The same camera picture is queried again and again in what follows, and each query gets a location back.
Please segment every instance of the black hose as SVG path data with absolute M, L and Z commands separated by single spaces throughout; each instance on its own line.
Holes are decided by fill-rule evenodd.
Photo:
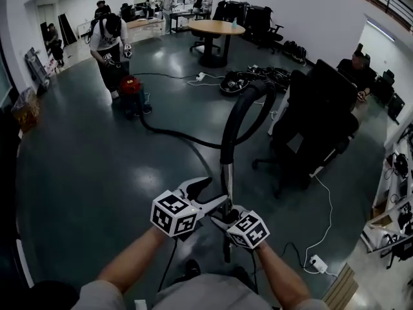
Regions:
M 261 112 L 259 113 L 257 119 L 255 122 L 251 125 L 251 127 L 238 139 L 236 139 L 236 136 L 239 131 L 239 127 L 241 126 L 242 120 L 245 117 L 245 114 L 247 113 L 248 109 L 250 108 L 251 104 L 260 98 L 262 98 L 265 94 L 267 94 L 267 98 L 264 102 L 263 108 L 261 109 Z M 214 148 L 214 149 L 225 149 L 226 154 L 224 156 L 232 156 L 230 153 L 234 152 L 234 145 L 239 145 L 240 143 L 244 142 L 247 140 L 255 131 L 261 126 L 261 124 L 264 122 L 265 118 L 268 116 L 268 113 L 270 112 L 272 105 L 274 104 L 275 101 L 275 87 L 273 84 L 270 82 L 263 82 L 263 81 L 255 81 L 245 89 L 245 92 L 243 95 L 238 97 L 238 100 L 234 106 L 234 108 L 231 110 L 230 117 L 228 118 L 228 122 L 225 125 L 225 130 L 224 130 L 224 137 L 223 141 L 220 145 L 217 143 L 210 143 L 206 142 L 200 139 L 197 139 L 193 136 L 189 136 L 188 134 L 179 132 L 179 131 L 173 131 L 173 130 L 166 130 L 166 129 L 157 129 L 155 127 L 151 127 L 148 125 L 148 123 L 145 121 L 143 117 L 143 102 L 140 102 L 140 97 L 137 96 L 139 102 L 137 103 L 137 110 L 139 112 L 139 119 L 141 120 L 142 125 L 149 131 L 155 132 L 155 133 L 160 133 L 160 134 L 167 134 L 169 136 L 174 136 L 174 137 L 179 137 L 179 138 L 185 138 L 190 141 L 196 142 L 202 146 Z M 235 141 L 232 140 L 227 140 L 227 137 L 229 136 L 228 134 L 228 123 L 231 125 L 235 125 L 237 127 L 236 132 L 232 133 L 231 136 L 235 136 Z

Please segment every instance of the vacuum hose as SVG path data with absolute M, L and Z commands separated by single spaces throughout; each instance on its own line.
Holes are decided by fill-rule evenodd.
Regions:
M 241 124 L 243 122 L 245 115 L 247 114 L 247 111 L 254 103 L 254 101 L 259 100 L 264 95 L 267 95 L 267 97 L 257 119 L 251 125 L 251 127 L 241 137 L 237 139 L 239 128 L 241 127 Z M 274 84 L 272 84 L 271 82 L 257 80 L 249 84 L 248 87 L 245 89 L 244 93 L 238 97 L 238 100 L 234 105 L 234 108 L 232 108 L 231 110 L 227 124 L 225 125 L 223 139 L 220 145 L 197 139 L 193 136 L 189 136 L 188 134 L 182 132 L 157 129 L 155 127 L 151 127 L 150 125 L 148 125 L 148 123 L 145 121 L 143 117 L 143 102 L 140 102 L 140 98 L 139 103 L 137 104 L 137 110 L 139 112 L 139 119 L 141 120 L 142 125 L 149 131 L 184 138 L 196 142 L 202 146 L 214 149 L 221 149 L 221 163 L 229 164 L 227 162 L 230 161 L 232 163 L 232 161 L 234 160 L 234 147 L 244 142 L 249 137 L 251 137 L 253 133 L 255 133 L 255 131 L 264 122 L 265 118 L 267 118 L 268 113 L 270 112 L 275 100 L 276 88 Z

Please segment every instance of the ceiling light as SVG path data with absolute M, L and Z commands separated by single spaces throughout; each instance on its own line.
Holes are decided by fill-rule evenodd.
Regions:
M 386 32 L 384 32 L 382 29 L 380 29 L 378 26 L 374 25 L 373 23 L 371 23 L 370 21 L 367 21 L 367 23 L 369 25 L 371 25 L 372 27 L 374 27 L 377 31 L 381 32 L 384 36 L 388 37 L 391 41 L 394 41 L 393 38 L 391 38 Z

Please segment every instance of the gray shirt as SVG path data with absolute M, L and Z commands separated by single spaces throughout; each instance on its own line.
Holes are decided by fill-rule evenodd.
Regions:
M 122 294 L 110 282 L 97 280 L 82 287 L 72 310 L 125 310 Z M 202 274 L 157 294 L 154 310 L 247 310 L 272 308 L 236 278 Z M 328 310 L 320 300 L 307 300 L 294 310 Z

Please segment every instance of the round table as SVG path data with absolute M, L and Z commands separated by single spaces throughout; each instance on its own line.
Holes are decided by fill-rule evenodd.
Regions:
M 191 30 L 205 32 L 208 34 L 220 34 L 226 36 L 224 54 L 222 57 L 212 55 L 213 36 L 205 35 L 205 49 L 199 64 L 208 68 L 222 68 L 228 63 L 228 50 L 230 48 L 231 36 L 243 34 L 245 29 L 237 25 L 232 27 L 232 23 L 224 21 L 215 21 L 213 19 L 205 19 L 199 21 L 191 21 L 189 23 Z

